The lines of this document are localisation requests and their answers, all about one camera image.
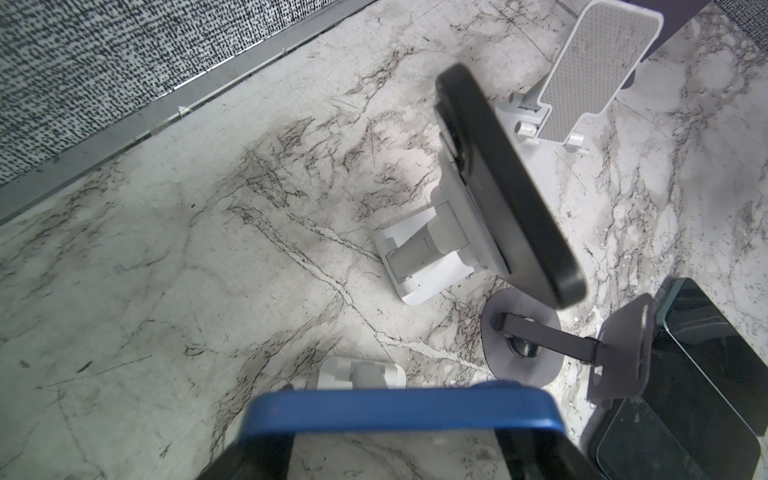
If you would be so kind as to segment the blue-cased phone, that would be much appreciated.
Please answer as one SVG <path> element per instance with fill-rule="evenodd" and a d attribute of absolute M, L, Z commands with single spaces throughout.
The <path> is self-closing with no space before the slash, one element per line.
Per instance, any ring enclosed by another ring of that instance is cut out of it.
<path fill-rule="evenodd" d="M 283 390 L 252 399 L 201 479 L 285 479 L 299 434 L 491 430 L 515 479 L 599 479 L 552 396 L 511 381 L 466 388 Z"/>

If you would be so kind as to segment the black textured-back phone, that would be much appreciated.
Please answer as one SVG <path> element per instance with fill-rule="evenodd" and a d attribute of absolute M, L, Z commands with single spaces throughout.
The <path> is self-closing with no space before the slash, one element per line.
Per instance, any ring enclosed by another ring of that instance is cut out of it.
<path fill-rule="evenodd" d="M 435 81 L 440 137 L 479 223 L 480 264 L 554 309 L 582 301 L 585 276 L 470 69 Z"/>

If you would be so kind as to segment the green-edged phone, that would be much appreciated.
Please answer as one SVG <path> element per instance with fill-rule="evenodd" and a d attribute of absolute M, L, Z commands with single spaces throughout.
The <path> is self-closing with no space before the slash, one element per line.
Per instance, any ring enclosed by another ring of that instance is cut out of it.
<path fill-rule="evenodd" d="M 691 278 L 672 280 L 655 322 L 750 430 L 765 436 L 767 364 L 701 287 Z"/>

